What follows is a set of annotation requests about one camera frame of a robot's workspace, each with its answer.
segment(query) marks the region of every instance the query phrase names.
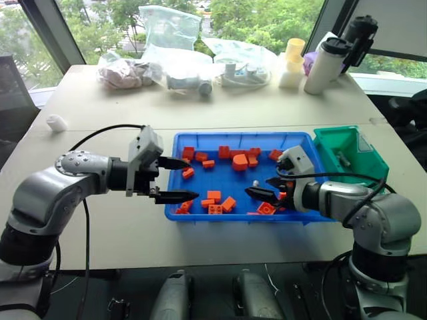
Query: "green plastic bin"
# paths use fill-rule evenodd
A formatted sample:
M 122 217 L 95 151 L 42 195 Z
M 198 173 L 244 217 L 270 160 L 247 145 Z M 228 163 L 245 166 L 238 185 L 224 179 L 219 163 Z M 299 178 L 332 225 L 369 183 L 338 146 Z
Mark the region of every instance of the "green plastic bin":
M 387 178 L 387 164 L 359 132 L 357 126 L 315 129 L 314 133 L 314 145 L 326 172 L 359 173 L 377 179 Z M 355 177 L 331 177 L 331 180 L 371 184 Z

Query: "plastic bag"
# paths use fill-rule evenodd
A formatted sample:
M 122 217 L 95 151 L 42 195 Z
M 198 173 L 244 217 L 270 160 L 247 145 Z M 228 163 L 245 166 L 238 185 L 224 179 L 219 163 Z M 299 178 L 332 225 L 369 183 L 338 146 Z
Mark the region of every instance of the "plastic bag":
M 200 95 L 209 95 L 212 77 L 221 73 L 209 55 L 185 49 L 150 45 L 141 60 L 149 63 L 148 75 L 151 79 L 183 94 L 197 91 Z
M 148 45 L 193 50 L 201 17 L 159 5 L 139 7 Z
M 223 87 L 254 88 L 270 82 L 277 61 L 270 50 L 234 40 L 204 37 L 202 41 L 215 53 L 214 63 L 224 65 L 218 77 Z
M 135 59 L 122 59 L 117 53 L 109 52 L 99 58 L 97 78 L 108 89 L 129 89 L 151 85 L 146 76 L 149 65 Z

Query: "floor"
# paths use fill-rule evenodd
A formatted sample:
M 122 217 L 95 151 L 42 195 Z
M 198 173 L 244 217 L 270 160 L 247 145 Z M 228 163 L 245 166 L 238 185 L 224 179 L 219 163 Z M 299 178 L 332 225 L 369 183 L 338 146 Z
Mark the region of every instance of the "floor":
M 325 319 L 319 299 L 320 277 L 324 263 L 269 264 L 272 281 L 280 290 L 277 299 L 287 319 Z M 153 268 L 122 270 L 115 281 L 91 279 L 84 319 L 110 319 L 107 305 L 111 298 L 131 303 L 128 319 L 148 319 L 151 307 L 164 280 L 178 269 L 185 269 L 195 281 L 195 297 L 191 305 L 192 319 L 215 319 L 234 316 L 232 279 L 242 269 L 250 269 L 268 281 L 264 264 L 220 265 L 186 268 Z M 427 256 L 411 258 L 408 262 L 410 285 L 408 312 L 427 319 Z M 57 288 L 70 282 L 74 276 L 61 275 Z M 75 319 L 77 306 L 83 293 L 83 279 L 78 278 L 64 290 L 54 293 L 51 308 L 44 319 Z M 334 319 L 339 313 L 336 271 L 331 272 L 326 286 L 326 301 Z

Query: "robotic arm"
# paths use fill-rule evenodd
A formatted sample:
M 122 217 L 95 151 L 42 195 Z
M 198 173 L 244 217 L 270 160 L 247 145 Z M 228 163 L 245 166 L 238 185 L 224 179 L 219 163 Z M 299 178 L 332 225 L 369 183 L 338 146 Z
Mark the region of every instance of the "robotic arm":
M 284 151 L 278 167 L 290 177 L 314 173 L 314 166 L 300 146 Z M 287 197 L 280 201 L 273 191 L 259 187 L 247 188 L 246 192 L 276 207 L 301 212 L 318 210 L 341 222 L 372 192 L 361 185 L 316 183 L 313 177 L 274 177 L 267 182 L 286 192 Z M 406 312 L 408 286 L 406 259 L 411 237 L 421 226 L 418 210 L 401 195 L 377 195 L 350 217 L 348 224 L 353 229 L 354 246 L 348 260 L 349 281 L 344 284 L 346 319 L 417 319 L 402 313 Z
M 75 208 L 86 197 L 125 191 L 181 203 L 190 191 L 160 191 L 159 167 L 182 169 L 180 159 L 162 157 L 161 137 L 143 127 L 129 146 L 129 162 L 86 151 L 70 151 L 55 165 L 30 175 L 18 186 L 0 240 L 0 319 L 38 319 L 49 306 L 52 251 Z

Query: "purple object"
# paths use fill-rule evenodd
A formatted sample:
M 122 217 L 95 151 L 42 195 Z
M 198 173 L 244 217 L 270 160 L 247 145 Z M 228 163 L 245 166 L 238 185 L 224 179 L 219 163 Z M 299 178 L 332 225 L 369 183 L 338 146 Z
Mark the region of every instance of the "purple object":
M 318 56 L 318 52 L 315 52 L 315 51 L 306 53 L 304 55 L 303 67 L 304 67 L 304 73 L 306 75 L 309 75 L 310 70 L 312 69 L 313 63 L 316 60 L 317 56 Z

